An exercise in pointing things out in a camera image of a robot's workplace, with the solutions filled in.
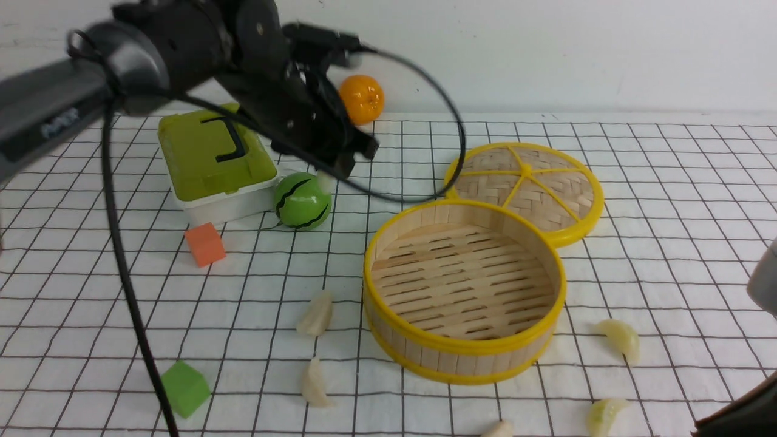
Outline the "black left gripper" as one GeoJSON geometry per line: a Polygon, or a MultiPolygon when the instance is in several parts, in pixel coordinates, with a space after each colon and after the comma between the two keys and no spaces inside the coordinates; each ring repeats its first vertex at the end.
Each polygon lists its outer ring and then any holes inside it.
{"type": "Polygon", "coordinates": [[[375,159],[379,141],[353,124],[333,83],[318,67],[284,61],[279,67],[231,69],[219,74],[219,85],[280,154],[344,179],[358,155],[375,159]]]}

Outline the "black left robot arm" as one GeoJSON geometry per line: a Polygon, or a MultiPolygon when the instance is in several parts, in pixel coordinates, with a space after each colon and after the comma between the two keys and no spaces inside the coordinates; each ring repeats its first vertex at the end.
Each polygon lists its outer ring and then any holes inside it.
{"type": "Polygon", "coordinates": [[[351,67],[357,36],[282,23],[273,1],[141,1],[72,31],[67,58],[2,82],[2,181],[72,140],[108,110],[144,117],[216,80],[275,152],[349,177],[378,141],[327,78],[351,67]]]}

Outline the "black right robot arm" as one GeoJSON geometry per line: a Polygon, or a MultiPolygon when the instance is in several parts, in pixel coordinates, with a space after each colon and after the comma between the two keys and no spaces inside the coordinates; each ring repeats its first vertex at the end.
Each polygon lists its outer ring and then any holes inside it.
{"type": "Polygon", "coordinates": [[[715,414],[696,421],[692,436],[775,436],[776,373],[715,414]]]}

